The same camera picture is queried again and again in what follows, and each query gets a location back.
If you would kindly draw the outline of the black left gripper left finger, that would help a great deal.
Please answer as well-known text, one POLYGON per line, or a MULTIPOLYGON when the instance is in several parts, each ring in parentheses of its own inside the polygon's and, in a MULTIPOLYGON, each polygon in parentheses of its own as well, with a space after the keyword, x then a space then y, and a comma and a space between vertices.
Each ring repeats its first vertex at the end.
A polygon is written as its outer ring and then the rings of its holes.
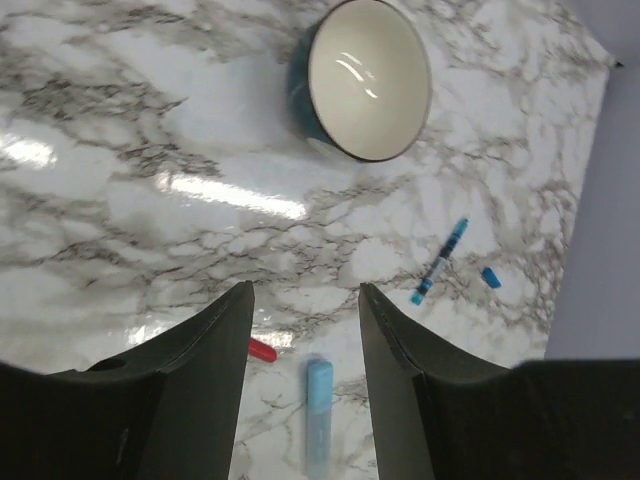
POLYGON ((250 282, 86 371, 1 367, 5 479, 224 479, 254 308, 250 282))

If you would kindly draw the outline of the light blue highlighter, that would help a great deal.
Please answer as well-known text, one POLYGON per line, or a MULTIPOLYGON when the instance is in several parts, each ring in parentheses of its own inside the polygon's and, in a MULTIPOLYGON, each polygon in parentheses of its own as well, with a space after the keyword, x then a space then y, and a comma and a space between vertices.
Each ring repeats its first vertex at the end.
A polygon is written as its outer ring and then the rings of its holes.
POLYGON ((331 362, 314 359, 307 368, 306 475, 327 479, 330 470, 334 370, 331 362))

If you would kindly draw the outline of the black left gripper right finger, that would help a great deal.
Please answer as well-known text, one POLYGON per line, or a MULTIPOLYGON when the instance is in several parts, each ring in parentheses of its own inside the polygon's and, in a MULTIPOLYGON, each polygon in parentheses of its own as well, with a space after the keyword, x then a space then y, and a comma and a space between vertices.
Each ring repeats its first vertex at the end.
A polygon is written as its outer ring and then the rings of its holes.
POLYGON ((383 479, 635 479, 639 364, 529 361, 503 368, 364 283, 359 316, 383 479))

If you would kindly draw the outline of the red pen cap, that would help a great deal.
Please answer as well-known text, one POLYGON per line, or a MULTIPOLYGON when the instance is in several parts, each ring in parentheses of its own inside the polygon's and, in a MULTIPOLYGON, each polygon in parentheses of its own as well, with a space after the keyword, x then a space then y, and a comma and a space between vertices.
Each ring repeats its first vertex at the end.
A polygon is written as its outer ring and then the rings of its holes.
POLYGON ((273 347, 255 338, 251 338, 249 341, 248 353, 251 357, 266 363, 274 363, 278 358, 273 347))

